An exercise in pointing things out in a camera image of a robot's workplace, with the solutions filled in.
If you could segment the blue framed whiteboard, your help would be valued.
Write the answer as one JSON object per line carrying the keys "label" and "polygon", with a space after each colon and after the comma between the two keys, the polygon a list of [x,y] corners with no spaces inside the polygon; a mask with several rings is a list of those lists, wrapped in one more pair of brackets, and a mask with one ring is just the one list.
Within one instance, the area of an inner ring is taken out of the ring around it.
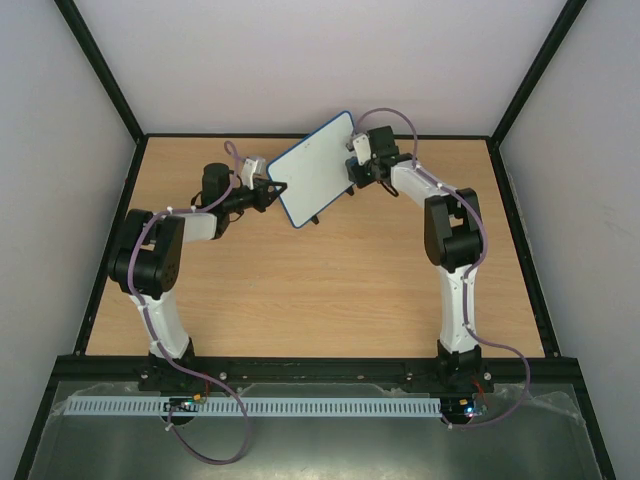
{"label": "blue framed whiteboard", "polygon": [[346,168],[353,129],[352,114],[342,111],[267,165],[268,178],[287,185],[280,201],[294,228],[306,225],[353,186]]}

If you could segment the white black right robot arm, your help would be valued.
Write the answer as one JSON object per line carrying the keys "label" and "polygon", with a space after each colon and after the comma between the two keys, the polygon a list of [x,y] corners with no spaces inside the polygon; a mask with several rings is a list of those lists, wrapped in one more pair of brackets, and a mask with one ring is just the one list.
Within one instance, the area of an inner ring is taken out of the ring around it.
{"label": "white black right robot arm", "polygon": [[454,188],[428,172],[414,155],[402,154],[389,126],[354,134],[347,148],[354,153],[346,169],[356,187],[378,183],[423,208],[424,248],[441,282],[436,379],[443,389],[458,391],[481,363],[475,338],[475,278],[486,256],[486,231],[477,194]]}

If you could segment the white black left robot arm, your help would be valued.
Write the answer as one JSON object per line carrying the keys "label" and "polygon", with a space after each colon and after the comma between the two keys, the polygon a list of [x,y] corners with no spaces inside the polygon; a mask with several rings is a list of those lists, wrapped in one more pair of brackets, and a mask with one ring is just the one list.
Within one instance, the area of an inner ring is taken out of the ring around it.
{"label": "white black left robot arm", "polygon": [[257,168],[252,158],[236,169],[208,164],[189,207],[127,213],[110,254],[108,276],[135,304],[150,354],[176,361],[192,350],[174,292],[183,246],[220,238],[246,210],[263,213],[287,190],[287,183],[262,178]]}

